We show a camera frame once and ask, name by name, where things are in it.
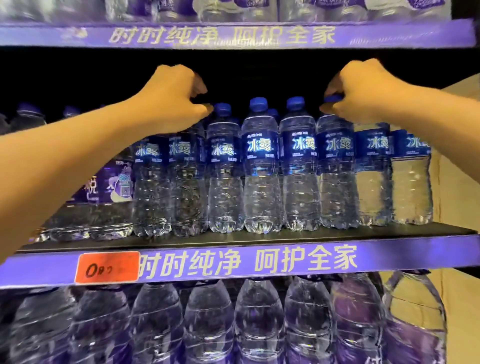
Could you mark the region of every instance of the hand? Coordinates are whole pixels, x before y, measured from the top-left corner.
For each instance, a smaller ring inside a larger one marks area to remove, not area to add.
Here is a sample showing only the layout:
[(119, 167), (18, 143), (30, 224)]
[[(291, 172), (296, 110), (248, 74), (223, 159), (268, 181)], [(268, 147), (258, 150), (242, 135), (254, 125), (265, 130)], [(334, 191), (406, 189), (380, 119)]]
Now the hand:
[(381, 122), (407, 83), (390, 74), (377, 59), (349, 62), (329, 83), (325, 96), (343, 93), (336, 103), (325, 103), (320, 111), (353, 123)]
[(190, 101), (206, 92), (204, 82), (191, 69), (161, 65), (142, 90), (126, 102), (144, 116), (148, 135), (167, 134), (185, 130), (213, 111), (209, 104)]

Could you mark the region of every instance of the purple shelf strip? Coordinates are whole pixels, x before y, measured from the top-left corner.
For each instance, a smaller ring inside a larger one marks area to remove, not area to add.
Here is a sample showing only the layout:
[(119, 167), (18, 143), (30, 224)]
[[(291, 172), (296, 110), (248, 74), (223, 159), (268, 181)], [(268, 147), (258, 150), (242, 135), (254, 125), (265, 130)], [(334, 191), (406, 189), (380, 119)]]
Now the purple shelf strip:
[(473, 21), (423, 24), (0, 26), (0, 46), (160, 49), (468, 48)]
[[(84, 252), (17, 254), (0, 289), (73, 285)], [(480, 236), (140, 250), (138, 282), (436, 269), (480, 265)]]

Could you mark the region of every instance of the human arm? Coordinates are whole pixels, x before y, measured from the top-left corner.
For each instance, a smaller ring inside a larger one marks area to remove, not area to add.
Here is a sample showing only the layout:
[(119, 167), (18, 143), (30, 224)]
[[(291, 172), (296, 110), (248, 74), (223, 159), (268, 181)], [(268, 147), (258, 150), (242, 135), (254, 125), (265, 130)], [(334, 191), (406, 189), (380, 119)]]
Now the human arm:
[(347, 64), (325, 95), (334, 93), (345, 97), (323, 104), (321, 111), (355, 123), (382, 121), (407, 129), (480, 183), (480, 102), (407, 84), (375, 59)]
[(188, 68), (160, 66), (128, 100), (0, 137), (0, 263), (121, 150), (206, 117), (210, 105), (190, 102), (206, 91)]

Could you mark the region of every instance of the price tag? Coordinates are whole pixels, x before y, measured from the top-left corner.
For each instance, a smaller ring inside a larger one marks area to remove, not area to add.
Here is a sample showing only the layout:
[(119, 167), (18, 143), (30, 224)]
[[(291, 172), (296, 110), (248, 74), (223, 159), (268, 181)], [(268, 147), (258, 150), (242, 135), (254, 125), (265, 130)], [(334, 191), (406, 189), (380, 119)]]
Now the price tag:
[(138, 280), (140, 252), (83, 253), (78, 258), (75, 283), (125, 283)]

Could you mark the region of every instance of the shelf sign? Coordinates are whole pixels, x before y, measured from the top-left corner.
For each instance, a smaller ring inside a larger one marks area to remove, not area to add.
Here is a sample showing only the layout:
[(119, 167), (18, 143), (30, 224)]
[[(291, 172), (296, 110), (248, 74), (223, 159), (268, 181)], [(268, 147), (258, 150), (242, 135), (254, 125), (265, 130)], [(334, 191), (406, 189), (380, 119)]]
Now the shelf sign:
[(140, 252), (83, 253), (78, 258), (75, 283), (135, 282), (139, 267)]

